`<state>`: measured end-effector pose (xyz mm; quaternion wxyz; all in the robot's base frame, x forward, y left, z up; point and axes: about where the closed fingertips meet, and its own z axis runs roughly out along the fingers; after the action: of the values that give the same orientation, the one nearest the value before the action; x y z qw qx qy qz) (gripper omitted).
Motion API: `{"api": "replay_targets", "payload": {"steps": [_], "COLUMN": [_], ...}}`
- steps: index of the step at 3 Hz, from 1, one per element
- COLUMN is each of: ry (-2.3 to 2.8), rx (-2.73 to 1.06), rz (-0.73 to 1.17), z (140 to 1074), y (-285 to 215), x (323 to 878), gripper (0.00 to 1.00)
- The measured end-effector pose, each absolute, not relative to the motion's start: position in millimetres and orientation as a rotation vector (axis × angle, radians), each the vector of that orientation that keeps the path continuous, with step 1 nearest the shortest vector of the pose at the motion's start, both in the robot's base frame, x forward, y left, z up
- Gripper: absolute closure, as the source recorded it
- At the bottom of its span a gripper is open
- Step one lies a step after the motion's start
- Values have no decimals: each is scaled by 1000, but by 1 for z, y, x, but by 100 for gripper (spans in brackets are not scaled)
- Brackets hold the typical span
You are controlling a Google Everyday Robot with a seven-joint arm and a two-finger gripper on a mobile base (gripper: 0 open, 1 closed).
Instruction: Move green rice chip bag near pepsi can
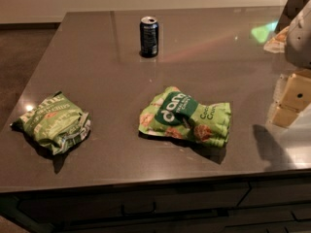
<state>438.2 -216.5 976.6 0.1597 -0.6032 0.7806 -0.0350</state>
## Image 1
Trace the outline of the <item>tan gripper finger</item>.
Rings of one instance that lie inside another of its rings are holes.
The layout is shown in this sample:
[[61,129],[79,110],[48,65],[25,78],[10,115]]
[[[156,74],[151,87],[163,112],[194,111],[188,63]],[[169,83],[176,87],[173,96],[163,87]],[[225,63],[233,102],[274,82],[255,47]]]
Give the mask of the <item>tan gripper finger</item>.
[[311,71],[298,70],[281,75],[276,83],[270,121],[280,127],[289,127],[311,103]]

